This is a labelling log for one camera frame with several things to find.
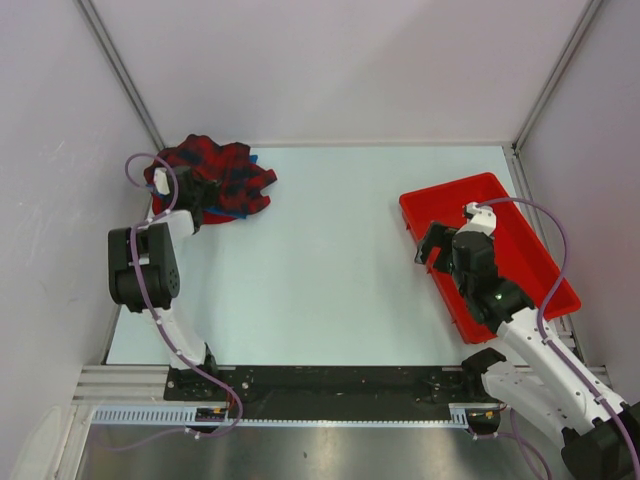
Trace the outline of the red pleated skirt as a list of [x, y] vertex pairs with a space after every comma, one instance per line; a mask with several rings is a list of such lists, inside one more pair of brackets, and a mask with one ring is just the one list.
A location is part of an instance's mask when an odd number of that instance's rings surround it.
[[[159, 214], [166, 209], [168, 203], [163, 197], [153, 195], [151, 200], [151, 208], [154, 214]], [[197, 209], [193, 214], [194, 223], [200, 227], [202, 225], [218, 225], [238, 220], [238, 217], [211, 212], [208, 210]]]

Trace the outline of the red black plaid skirt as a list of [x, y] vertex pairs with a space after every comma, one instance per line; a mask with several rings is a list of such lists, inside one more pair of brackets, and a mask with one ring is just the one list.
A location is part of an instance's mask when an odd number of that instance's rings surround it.
[[259, 166], [244, 143], [220, 145], [206, 135], [190, 134], [158, 156], [162, 160], [155, 160], [143, 172], [146, 184], [152, 186], [155, 171], [169, 164], [179, 181], [174, 208], [201, 214], [206, 224], [246, 218], [271, 203], [263, 190], [277, 181], [277, 175]]

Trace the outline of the blue skirt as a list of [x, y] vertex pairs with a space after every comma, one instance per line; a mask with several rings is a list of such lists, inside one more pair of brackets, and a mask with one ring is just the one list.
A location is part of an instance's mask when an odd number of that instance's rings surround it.
[[221, 182], [217, 205], [211, 212], [244, 219], [264, 210], [270, 198], [262, 190], [277, 181], [275, 171], [257, 164], [257, 157], [244, 144], [229, 144], [211, 151], [169, 148], [159, 157], [173, 169], [189, 166], [206, 179]]

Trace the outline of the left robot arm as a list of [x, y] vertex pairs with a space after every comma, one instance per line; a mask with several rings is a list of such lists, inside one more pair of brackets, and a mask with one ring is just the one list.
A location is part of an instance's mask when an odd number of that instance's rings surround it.
[[178, 302], [185, 289], [177, 254], [199, 232], [204, 197], [216, 185], [190, 167], [174, 172], [172, 178], [164, 168], [153, 170], [152, 182], [162, 198], [160, 212], [149, 223], [108, 232], [109, 292], [116, 304], [156, 324], [178, 379], [186, 378], [187, 389], [207, 400], [219, 392], [221, 376], [209, 346]]

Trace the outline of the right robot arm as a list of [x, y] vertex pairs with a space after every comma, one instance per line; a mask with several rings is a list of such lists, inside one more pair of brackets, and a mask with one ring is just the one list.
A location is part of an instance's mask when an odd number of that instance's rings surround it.
[[466, 360], [461, 376], [473, 401], [489, 396], [509, 405], [559, 447], [576, 479], [639, 476], [639, 407], [607, 387], [558, 338], [526, 292], [498, 272], [493, 226], [477, 220], [461, 228], [432, 223], [415, 261], [452, 277], [466, 310], [514, 350], [534, 376], [521, 375], [494, 349]]

